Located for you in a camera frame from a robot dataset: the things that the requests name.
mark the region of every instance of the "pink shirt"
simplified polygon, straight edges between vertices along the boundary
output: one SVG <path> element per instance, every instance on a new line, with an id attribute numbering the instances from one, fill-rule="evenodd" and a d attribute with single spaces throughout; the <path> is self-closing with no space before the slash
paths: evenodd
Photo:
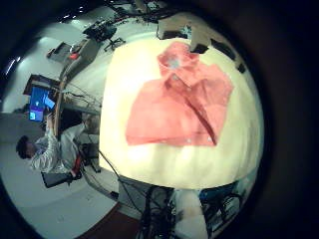
<path id="1" fill-rule="evenodd" d="M 216 145 L 232 91 L 227 75 L 181 42 L 158 60 L 161 79 L 146 82 L 131 108 L 128 144 Z"/>

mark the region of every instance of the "pants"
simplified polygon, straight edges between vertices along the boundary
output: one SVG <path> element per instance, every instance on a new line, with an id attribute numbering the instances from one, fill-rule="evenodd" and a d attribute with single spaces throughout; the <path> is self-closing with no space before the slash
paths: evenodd
<path id="1" fill-rule="evenodd" d="M 61 134 L 60 150 L 61 160 L 67 171 L 70 171 L 79 154 L 78 146 L 75 144 L 74 139 L 79 137 L 85 129 L 85 125 L 80 123 L 78 125 L 69 127 Z"/>

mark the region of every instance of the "wrinkled fabric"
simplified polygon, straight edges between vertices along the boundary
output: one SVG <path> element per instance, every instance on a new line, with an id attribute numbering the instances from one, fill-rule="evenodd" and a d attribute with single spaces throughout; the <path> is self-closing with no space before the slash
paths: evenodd
<path id="1" fill-rule="evenodd" d="M 29 167 L 47 173 L 69 172 L 73 168 L 79 153 L 74 139 L 84 129 L 83 123 L 69 127 L 61 134 L 60 142 L 58 142 L 51 129 L 46 129 L 45 136 L 35 142 L 37 151 L 29 159 Z"/>
<path id="2" fill-rule="evenodd" d="M 161 79 L 141 88 L 128 120 L 128 145 L 216 145 L 233 86 L 217 66 L 173 42 L 158 56 Z"/>

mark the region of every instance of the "white cloth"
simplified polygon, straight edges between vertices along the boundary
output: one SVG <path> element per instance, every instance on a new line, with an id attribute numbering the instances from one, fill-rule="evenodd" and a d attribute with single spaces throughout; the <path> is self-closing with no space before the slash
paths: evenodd
<path id="1" fill-rule="evenodd" d="M 29 160 L 30 168 L 50 173 L 69 172 L 73 168 L 79 153 L 74 139 L 84 129 L 85 125 L 83 123 L 69 127 L 61 134 L 60 142 L 58 142 L 51 129 L 46 129 L 45 136 L 35 142 L 38 150 Z"/>

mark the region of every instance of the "white table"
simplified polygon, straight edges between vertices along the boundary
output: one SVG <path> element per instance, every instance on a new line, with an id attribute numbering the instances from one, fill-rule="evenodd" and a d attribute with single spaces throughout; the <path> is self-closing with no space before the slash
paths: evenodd
<path id="1" fill-rule="evenodd" d="M 160 77 L 157 55 L 172 41 L 189 43 L 186 39 L 144 39 L 115 51 L 105 84 L 100 150 L 119 174 L 135 180 L 174 188 L 231 183 L 257 166 L 263 124 L 245 79 L 230 59 L 213 48 L 200 55 L 200 60 L 218 64 L 234 86 L 217 146 L 128 146 L 126 142 L 132 104 L 144 82 Z M 100 166 L 111 170 L 101 156 Z"/>

